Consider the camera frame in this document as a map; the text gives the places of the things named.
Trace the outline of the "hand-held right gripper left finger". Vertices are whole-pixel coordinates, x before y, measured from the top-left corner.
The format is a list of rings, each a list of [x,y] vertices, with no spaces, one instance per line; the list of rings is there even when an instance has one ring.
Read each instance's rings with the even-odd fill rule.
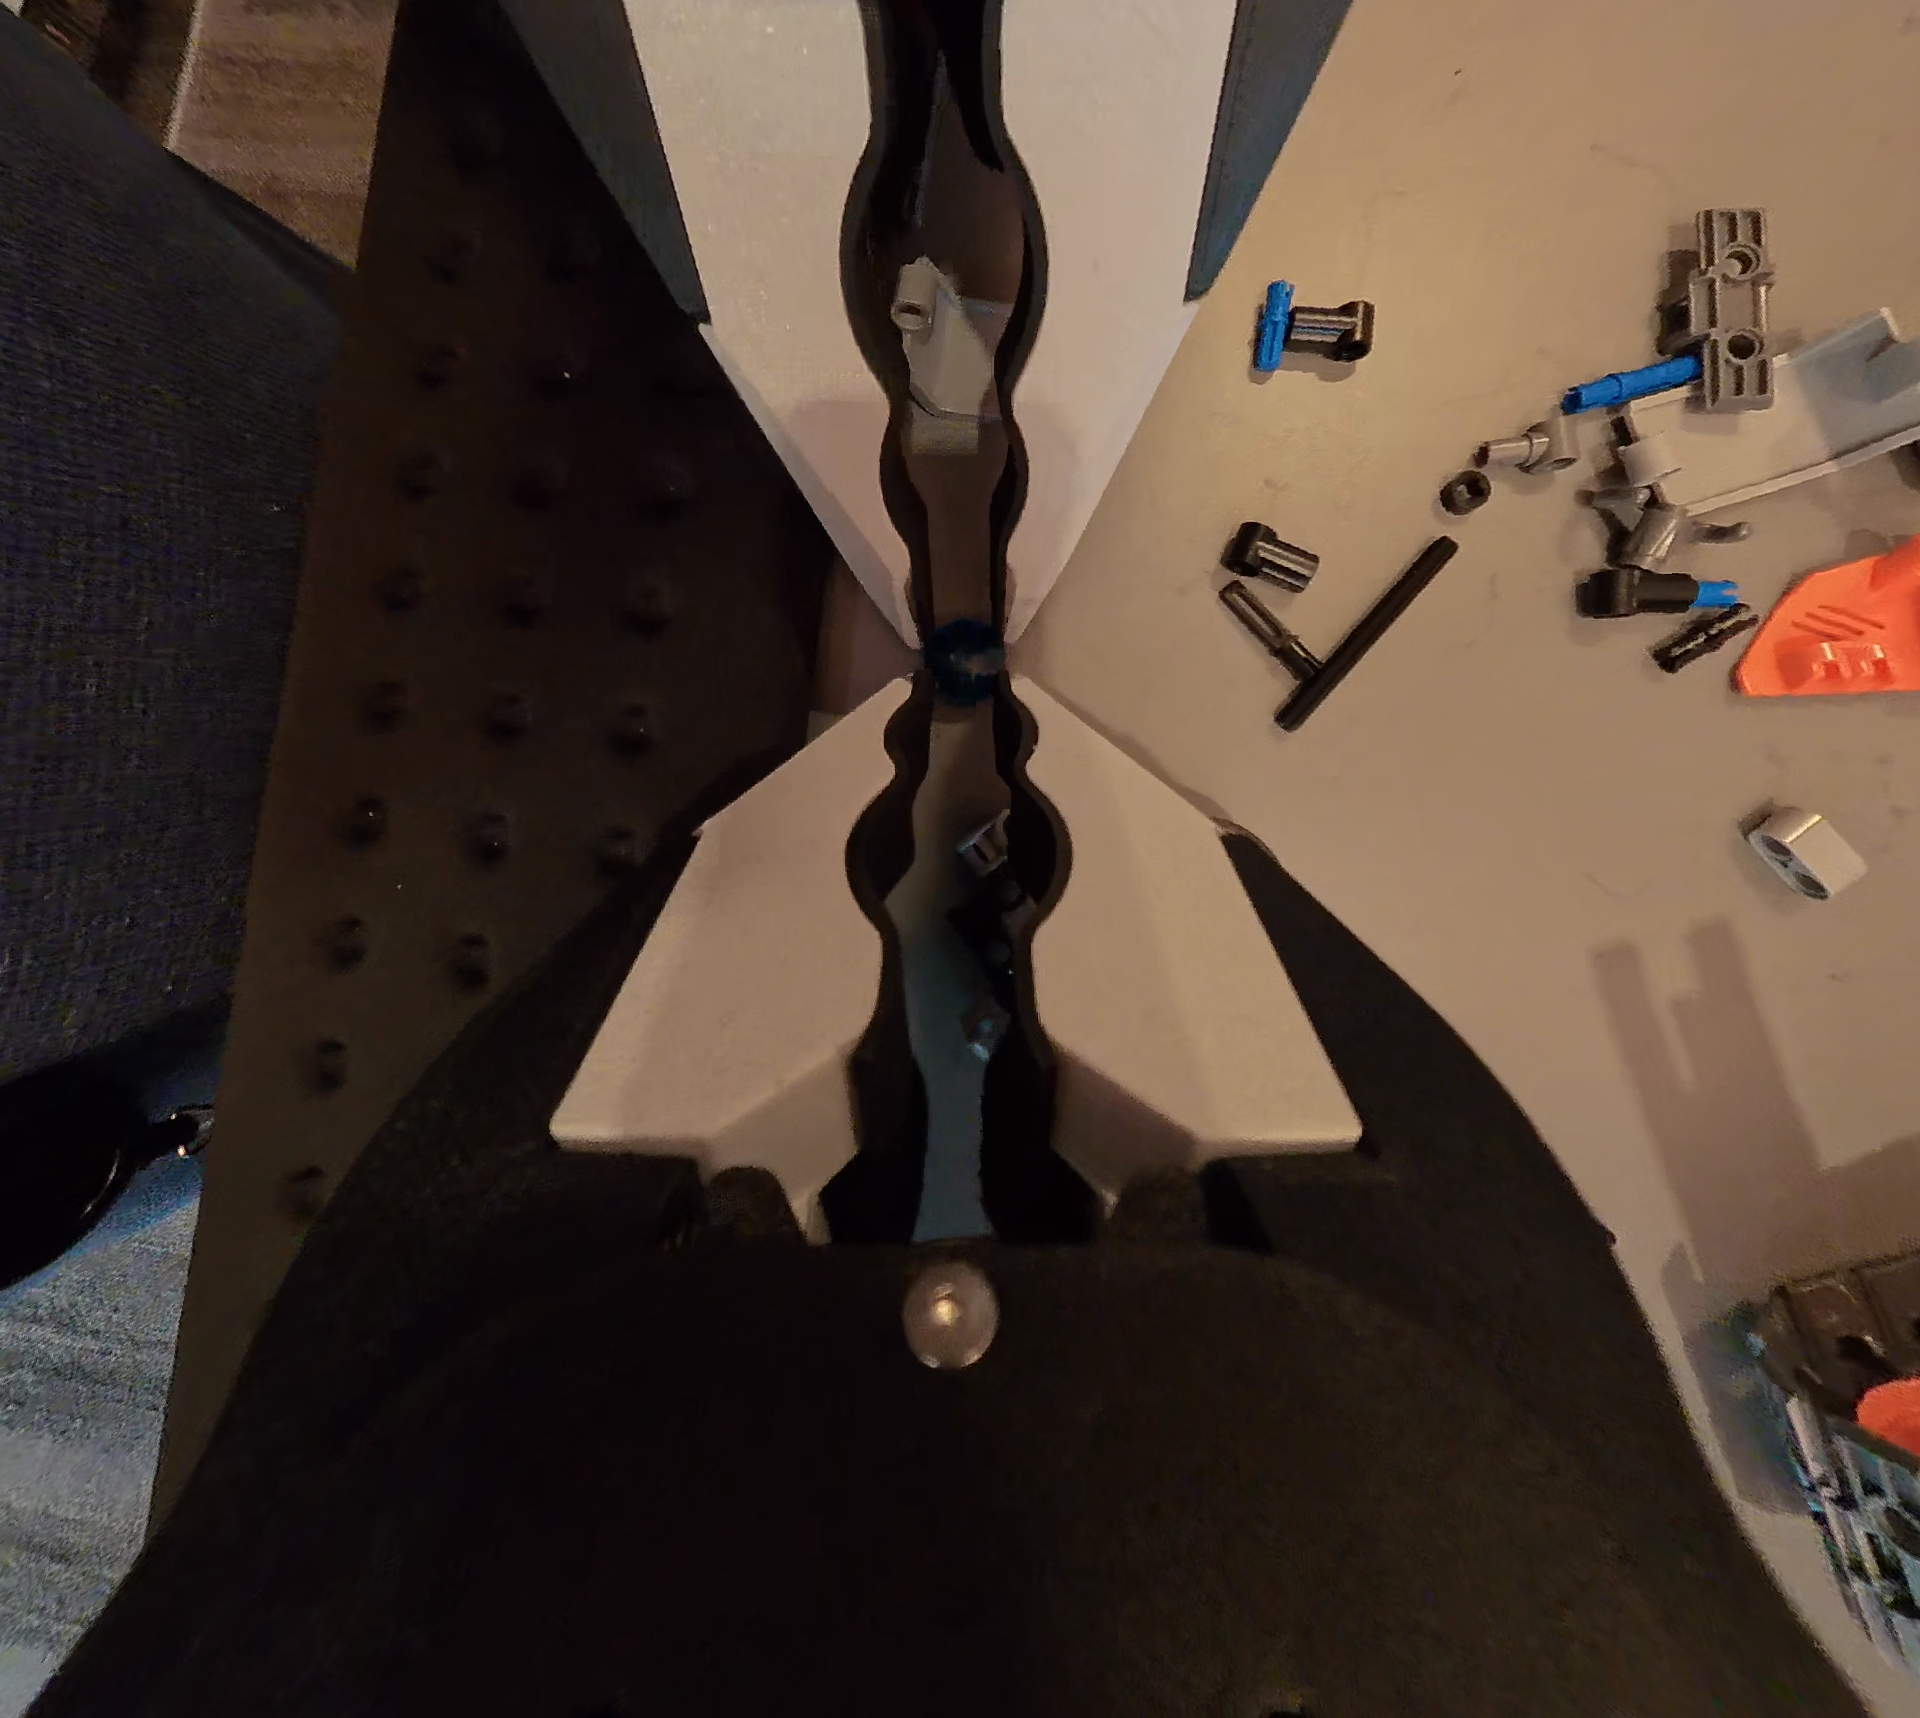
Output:
[[[554,1144],[770,1173],[834,1240],[906,1240],[925,1076],[892,892],[911,868],[925,683],[883,683],[718,810],[661,896]]]

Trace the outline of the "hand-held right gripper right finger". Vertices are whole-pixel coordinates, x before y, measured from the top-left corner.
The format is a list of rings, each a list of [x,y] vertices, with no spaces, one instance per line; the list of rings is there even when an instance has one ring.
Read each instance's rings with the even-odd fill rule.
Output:
[[[1257,916],[1267,852],[1015,674],[1015,1035],[995,1056],[995,1236],[1088,1240],[1144,1175],[1351,1159],[1360,1113]]]

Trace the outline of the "black angled connector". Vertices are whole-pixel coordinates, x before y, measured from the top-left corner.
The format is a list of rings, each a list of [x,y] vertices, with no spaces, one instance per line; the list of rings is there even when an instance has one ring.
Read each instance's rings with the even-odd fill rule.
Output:
[[[1024,896],[1020,880],[976,880],[959,892],[948,910],[948,932],[967,943],[967,957],[1002,981],[1015,971],[1020,940],[1027,932],[1038,906]]]

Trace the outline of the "blue translucent ball piece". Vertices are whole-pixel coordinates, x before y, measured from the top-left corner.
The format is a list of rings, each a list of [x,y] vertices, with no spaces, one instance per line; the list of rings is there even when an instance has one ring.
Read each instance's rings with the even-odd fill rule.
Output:
[[[988,617],[948,617],[925,638],[920,662],[942,703],[972,710],[972,703],[995,699],[1002,669],[1006,669],[1006,642]]]

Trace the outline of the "black elbow connector blue pin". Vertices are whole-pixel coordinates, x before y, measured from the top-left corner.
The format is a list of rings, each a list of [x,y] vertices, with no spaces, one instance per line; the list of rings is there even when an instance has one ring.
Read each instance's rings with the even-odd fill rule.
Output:
[[[1612,563],[1612,570],[1580,579],[1572,586],[1572,606],[1591,623],[1731,613],[1742,606],[1742,583]]]

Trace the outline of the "blue pin with black connector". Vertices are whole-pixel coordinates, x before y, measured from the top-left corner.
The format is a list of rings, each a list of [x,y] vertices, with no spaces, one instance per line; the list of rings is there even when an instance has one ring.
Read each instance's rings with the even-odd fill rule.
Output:
[[[1367,298],[1351,298],[1339,310],[1314,310],[1295,298],[1290,281],[1264,285],[1257,337],[1250,337],[1250,371],[1280,371],[1288,356],[1353,365],[1373,356],[1381,310]]]

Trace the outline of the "grey bent connector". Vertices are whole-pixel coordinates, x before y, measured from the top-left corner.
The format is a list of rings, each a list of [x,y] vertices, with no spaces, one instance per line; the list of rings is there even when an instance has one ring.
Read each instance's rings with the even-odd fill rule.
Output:
[[[959,298],[929,258],[896,281],[892,329],[906,356],[906,457],[976,457],[1002,427],[995,350],[1006,305]]]

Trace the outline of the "black long pin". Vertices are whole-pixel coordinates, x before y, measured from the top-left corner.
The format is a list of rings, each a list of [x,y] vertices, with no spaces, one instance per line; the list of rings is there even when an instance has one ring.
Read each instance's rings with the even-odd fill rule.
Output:
[[[1290,683],[1314,683],[1322,657],[1264,606],[1257,586],[1245,586],[1239,579],[1219,583],[1217,596],[1233,623],[1290,674]]]

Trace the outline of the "long black axle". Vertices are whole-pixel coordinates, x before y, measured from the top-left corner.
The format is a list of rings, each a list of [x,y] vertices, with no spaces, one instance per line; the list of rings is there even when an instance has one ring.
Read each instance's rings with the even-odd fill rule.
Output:
[[[1353,669],[1360,657],[1406,617],[1406,606],[1454,563],[1458,541],[1437,539],[1406,570],[1345,627],[1345,642],[1302,674],[1273,710],[1280,733],[1295,733]]]

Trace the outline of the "black perforated panel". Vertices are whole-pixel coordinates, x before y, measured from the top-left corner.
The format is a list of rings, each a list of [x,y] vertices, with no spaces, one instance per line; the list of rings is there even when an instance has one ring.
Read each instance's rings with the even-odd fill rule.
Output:
[[[827,530],[493,0],[396,0],[149,1522],[449,1045],[791,760]]]

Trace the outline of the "black friction pin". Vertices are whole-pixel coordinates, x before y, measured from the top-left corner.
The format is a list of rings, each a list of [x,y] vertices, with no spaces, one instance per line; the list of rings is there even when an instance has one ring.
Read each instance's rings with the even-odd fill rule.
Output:
[[[1665,638],[1648,648],[1648,657],[1673,674],[1701,657],[1714,657],[1726,648],[1742,648],[1761,617],[1751,606],[1714,606],[1714,613],[1701,613],[1686,617],[1686,627]]]

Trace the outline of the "tracked toy robot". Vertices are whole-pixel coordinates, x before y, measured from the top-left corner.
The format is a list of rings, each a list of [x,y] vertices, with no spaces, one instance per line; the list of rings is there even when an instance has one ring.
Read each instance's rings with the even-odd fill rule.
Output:
[[[1920,1674],[1920,1256],[1778,1284],[1742,1332],[1859,1635]]]

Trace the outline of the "large grey curved panel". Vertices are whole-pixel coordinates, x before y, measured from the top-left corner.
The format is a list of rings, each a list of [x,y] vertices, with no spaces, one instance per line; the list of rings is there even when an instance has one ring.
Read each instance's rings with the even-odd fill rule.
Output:
[[[1777,400],[1742,416],[1686,407],[1665,506],[1693,517],[1821,483],[1907,450],[1920,429],[1920,343],[1872,310],[1777,362]]]

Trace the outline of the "orange angled panel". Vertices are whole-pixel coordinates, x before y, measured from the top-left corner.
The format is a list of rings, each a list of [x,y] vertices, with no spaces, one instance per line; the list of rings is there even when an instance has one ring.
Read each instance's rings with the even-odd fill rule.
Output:
[[[1748,699],[1872,699],[1920,689],[1920,541],[1807,570],[1751,638]]]

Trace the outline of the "person's blue jeans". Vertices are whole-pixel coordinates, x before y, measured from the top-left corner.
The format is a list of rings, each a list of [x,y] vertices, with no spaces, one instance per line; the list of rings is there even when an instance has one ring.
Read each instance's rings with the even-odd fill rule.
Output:
[[[195,1186],[137,1186],[0,1298],[0,1698],[23,1715],[130,1581],[159,1484]]]

